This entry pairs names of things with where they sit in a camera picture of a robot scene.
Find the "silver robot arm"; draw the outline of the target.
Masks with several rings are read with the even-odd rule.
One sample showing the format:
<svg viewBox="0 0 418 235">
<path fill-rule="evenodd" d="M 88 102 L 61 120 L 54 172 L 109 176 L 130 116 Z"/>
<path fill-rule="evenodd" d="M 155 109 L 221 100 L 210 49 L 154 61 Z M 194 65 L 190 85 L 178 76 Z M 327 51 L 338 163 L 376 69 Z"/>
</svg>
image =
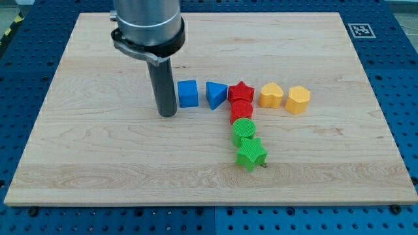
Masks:
<svg viewBox="0 0 418 235">
<path fill-rule="evenodd" d="M 111 32 L 114 47 L 155 67 L 185 42 L 185 23 L 178 0 L 114 0 L 118 27 Z"/>
</svg>

